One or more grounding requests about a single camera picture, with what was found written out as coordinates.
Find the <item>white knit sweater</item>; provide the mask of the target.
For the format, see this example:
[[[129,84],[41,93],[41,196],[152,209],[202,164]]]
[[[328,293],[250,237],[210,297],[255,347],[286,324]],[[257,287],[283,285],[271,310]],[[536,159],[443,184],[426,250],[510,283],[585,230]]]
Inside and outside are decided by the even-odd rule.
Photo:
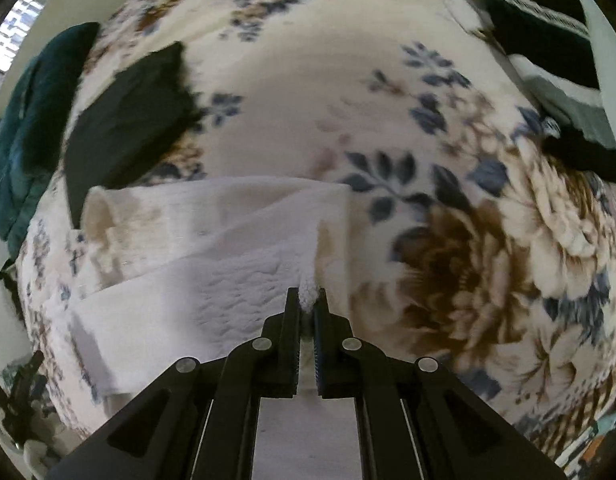
[[[304,323],[320,292],[347,314],[349,212],[346,185],[296,178],[93,188],[70,333],[95,390],[130,398],[178,359],[223,358],[291,288]]]

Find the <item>floral fleece blanket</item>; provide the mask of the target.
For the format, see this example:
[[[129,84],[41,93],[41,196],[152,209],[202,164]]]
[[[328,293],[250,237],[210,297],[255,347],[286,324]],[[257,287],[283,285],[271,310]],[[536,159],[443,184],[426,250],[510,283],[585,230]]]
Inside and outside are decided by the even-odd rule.
[[[84,63],[16,260],[61,421],[86,438],[132,398],[95,390],[70,333],[89,244],[84,209],[79,228],[70,220],[68,139],[117,74],[179,41],[197,118],[124,188],[346,185],[342,316],[355,336],[439,360],[568,476],[588,477],[616,446],[616,185],[543,152],[550,119],[476,25],[466,0],[119,8]]]

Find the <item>dark teal pillow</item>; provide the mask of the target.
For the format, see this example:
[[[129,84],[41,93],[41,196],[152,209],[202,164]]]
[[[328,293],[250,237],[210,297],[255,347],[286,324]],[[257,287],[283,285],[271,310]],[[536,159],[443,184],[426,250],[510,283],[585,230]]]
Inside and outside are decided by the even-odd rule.
[[[50,183],[79,78],[100,24],[69,27],[34,56],[0,127],[0,240],[15,259]]]

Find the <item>black folded garment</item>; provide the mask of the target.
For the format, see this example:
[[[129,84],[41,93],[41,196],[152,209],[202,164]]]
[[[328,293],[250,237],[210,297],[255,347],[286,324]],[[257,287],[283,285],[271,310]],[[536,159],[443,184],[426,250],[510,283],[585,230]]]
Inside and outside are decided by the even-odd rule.
[[[74,228],[91,188],[120,190],[137,181],[197,118],[183,84],[183,53],[177,41],[141,58],[78,117],[64,155]]]

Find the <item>black green striped garment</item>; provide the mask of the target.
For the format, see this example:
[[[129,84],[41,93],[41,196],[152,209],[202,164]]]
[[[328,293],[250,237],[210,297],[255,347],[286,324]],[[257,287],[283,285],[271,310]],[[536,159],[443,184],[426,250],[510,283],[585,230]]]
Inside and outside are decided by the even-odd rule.
[[[616,183],[616,139],[580,0],[482,0],[494,40],[558,131],[542,150],[572,170]]]

